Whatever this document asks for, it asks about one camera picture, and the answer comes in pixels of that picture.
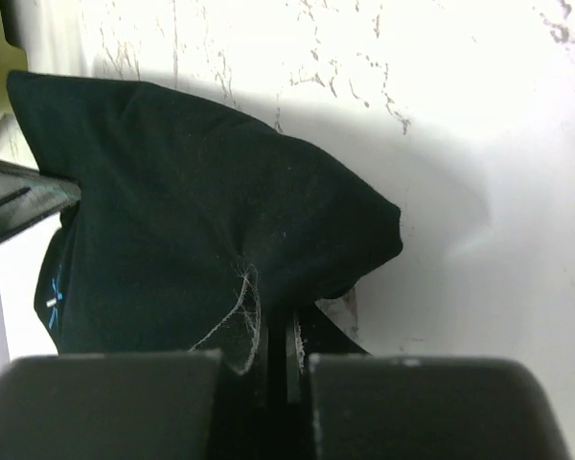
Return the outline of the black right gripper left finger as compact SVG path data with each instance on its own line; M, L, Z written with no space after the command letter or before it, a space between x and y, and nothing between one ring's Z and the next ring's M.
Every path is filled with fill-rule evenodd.
M249 267L188 352L29 356L0 374L0 459L261 459L263 318Z

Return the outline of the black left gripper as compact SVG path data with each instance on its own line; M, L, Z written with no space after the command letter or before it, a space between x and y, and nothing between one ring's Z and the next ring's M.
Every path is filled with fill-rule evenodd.
M0 160L0 244L80 200L76 182Z

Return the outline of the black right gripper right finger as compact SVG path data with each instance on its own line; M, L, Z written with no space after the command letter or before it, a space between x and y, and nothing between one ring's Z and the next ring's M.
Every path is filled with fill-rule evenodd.
M522 364L372 356L317 307L286 330L295 459L566 459L547 396Z

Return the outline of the black t shirt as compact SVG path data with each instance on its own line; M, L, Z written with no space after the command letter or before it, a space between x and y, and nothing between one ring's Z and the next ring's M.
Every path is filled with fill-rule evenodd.
M277 313L403 248L400 209L328 153L150 82L12 72L39 170L76 181L34 308L62 354L189 350L245 294Z

